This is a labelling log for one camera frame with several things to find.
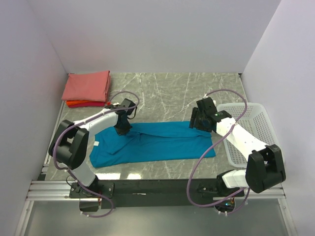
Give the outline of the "teal blue t shirt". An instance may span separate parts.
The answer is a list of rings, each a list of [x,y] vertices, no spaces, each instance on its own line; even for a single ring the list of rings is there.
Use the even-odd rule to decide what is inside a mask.
[[[95,135],[90,154],[94,168],[124,163],[196,159],[213,142],[209,132],[190,129],[187,121],[133,123],[125,135],[108,127]]]

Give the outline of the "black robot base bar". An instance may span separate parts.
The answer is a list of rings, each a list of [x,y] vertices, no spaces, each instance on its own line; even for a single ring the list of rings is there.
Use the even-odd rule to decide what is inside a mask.
[[[112,201],[115,207],[176,207],[190,206],[187,197],[187,179],[127,179],[99,180],[89,187]],[[189,195],[198,205],[210,205],[216,199],[230,198],[235,193],[243,197],[240,188],[228,189],[215,178],[193,179]]]

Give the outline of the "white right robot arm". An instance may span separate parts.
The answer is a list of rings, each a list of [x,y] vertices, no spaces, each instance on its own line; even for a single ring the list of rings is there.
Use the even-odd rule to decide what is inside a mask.
[[[215,132],[225,137],[244,157],[244,170],[231,170],[217,176],[216,191],[227,196],[236,188],[250,188],[261,193],[286,180],[280,147],[268,145],[246,131],[227,111],[218,111],[212,98],[197,101],[189,127]]]

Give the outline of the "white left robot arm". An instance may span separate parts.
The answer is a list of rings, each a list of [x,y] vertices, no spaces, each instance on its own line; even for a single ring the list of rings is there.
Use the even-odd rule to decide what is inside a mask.
[[[136,110],[137,104],[126,98],[121,104],[108,104],[85,119],[63,120],[59,124],[49,146],[49,155],[56,169],[68,172],[86,197],[100,192],[98,177],[85,162],[89,139],[110,127],[115,128],[118,135],[127,134],[132,128],[129,115]]]

